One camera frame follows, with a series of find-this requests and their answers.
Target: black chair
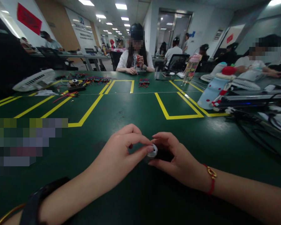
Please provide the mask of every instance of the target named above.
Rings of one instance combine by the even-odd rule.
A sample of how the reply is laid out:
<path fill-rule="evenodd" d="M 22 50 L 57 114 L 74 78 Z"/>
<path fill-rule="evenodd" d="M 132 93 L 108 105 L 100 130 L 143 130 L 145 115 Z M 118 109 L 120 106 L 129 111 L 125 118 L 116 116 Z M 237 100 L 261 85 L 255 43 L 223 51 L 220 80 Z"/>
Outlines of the black chair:
<path fill-rule="evenodd" d="M 180 72 L 186 68 L 186 60 L 190 55 L 174 54 L 169 62 L 169 65 L 164 65 L 164 71 L 166 72 Z"/>
<path fill-rule="evenodd" d="M 78 70 L 78 67 L 71 67 L 71 63 L 73 63 L 73 61 L 67 61 L 65 58 L 60 57 L 57 54 L 57 51 L 53 50 L 52 48 L 37 47 L 37 49 L 43 54 L 43 56 L 45 56 L 52 69 L 68 71 Z"/>
<path fill-rule="evenodd" d="M 119 64 L 119 61 L 120 61 L 120 58 L 121 58 L 122 54 L 123 54 L 122 52 L 114 52 L 114 51 L 110 52 L 110 58 L 111 58 L 113 71 L 115 71 L 116 68 L 118 67 L 118 64 Z"/>

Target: wall sign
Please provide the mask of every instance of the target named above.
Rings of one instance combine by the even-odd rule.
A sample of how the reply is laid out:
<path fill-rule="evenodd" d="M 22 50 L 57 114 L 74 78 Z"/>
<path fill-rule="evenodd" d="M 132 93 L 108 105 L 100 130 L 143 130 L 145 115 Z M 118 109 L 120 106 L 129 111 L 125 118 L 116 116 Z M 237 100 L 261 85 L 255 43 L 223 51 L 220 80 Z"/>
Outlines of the wall sign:
<path fill-rule="evenodd" d="M 65 9 L 76 34 L 81 51 L 85 53 L 86 48 L 95 49 L 94 46 L 96 46 L 96 42 L 90 21 L 68 8 Z"/>
<path fill-rule="evenodd" d="M 37 35 L 40 35 L 42 21 L 20 3 L 18 3 L 17 19 Z"/>

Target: long black hair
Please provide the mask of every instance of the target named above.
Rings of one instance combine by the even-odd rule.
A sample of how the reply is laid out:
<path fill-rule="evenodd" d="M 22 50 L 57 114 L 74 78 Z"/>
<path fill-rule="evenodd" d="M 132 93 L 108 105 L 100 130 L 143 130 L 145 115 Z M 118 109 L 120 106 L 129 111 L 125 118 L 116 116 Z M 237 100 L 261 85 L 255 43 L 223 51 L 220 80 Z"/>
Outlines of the long black hair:
<path fill-rule="evenodd" d="M 130 29 L 129 29 L 130 37 L 133 40 L 136 41 L 143 41 L 145 37 L 145 31 L 143 29 L 143 26 L 140 23 L 134 23 Z M 130 46 L 128 48 L 128 59 L 127 59 L 127 68 L 131 68 L 132 62 L 133 62 L 133 54 L 136 52 L 136 50 L 133 48 L 132 41 L 130 41 Z M 147 62 L 147 51 L 145 42 L 143 42 L 141 49 L 138 52 L 139 55 L 144 57 L 144 64 L 148 66 Z"/>
<path fill-rule="evenodd" d="M 161 51 L 163 51 L 163 54 L 166 54 L 166 43 L 163 42 L 159 48 L 159 54 L 161 55 Z"/>

